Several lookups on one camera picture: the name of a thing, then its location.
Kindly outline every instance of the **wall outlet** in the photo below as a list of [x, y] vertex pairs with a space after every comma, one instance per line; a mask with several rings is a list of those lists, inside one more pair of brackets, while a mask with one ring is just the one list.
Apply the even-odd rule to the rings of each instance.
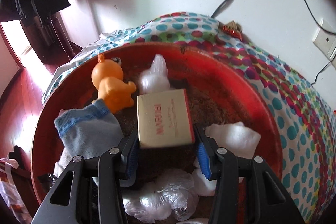
[[[328, 31], [335, 32], [325, 19], [321, 20], [320, 25]], [[321, 28], [318, 28], [313, 43], [329, 60], [334, 58], [336, 54], [336, 35], [328, 34]]]

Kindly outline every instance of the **polka dot fabric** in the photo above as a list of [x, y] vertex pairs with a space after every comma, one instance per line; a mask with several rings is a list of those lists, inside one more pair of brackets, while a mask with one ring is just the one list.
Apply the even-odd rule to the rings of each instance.
[[305, 222], [313, 223], [335, 195], [335, 114], [298, 72], [262, 49], [223, 33], [218, 26], [217, 20], [206, 15], [179, 12], [137, 28], [101, 34], [105, 40], [54, 76], [44, 101], [77, 66], [111, 48], [153, 41], [205, 50], [232, 66], [264, 99], [280, 134], [282, 183]]

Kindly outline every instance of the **orange rubber toy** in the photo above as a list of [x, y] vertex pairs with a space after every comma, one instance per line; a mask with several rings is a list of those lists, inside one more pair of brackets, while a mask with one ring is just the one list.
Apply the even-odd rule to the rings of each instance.
[[103, 99], [113, 114], [134, 106], [131, 94], [137, 90], [137, 86], [133, 82], [126, 84], [123, 78], [124, 73], [118, 63], [105, 59], [104, 54], [98, 55], [98, 64], [91, 74], [92, 83], [98, 89], [98, 99]]

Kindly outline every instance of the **door frame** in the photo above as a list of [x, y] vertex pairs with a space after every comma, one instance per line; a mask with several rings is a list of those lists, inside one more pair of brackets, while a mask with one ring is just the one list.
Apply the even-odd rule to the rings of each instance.
[[10, 55], [13, 57], [15, 63], [18, 65], [18, 67], [19, 67], [20, 69], [24, 69], [25, 66], [22, 64], [21, 60], [18, 58], [18, 56], [17, 56], [16, 53], [14, 52], [14, 50], [13, 50], [11, 44], [9, 43], [9, 41], [8, 41], [8, 39], [7, 39], [7, 36], [6, 36], [6, 34], [5, 34], [5, 32], [4, 32], [3, 28], [2, 28], [2, 24], [1, 24], [1, 22], [0, 22], [0, 35], [1, 35], [1, 37], [2, 37], [2, 39], [3, 39], [3, 41], [4, 41], [4, 43], [5, 43], [5, 45], [6, 45], [7, 49], [8, 49], [8, 51], [9, 51], [9, 53], [10, 53]]

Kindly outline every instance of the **cardboard box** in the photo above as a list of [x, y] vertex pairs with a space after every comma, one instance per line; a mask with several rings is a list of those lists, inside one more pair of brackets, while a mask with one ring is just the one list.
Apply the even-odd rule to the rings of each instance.
[[194, 143], [193, 125], [184, 89], [139, 95], [137, 101], [141, 148]]

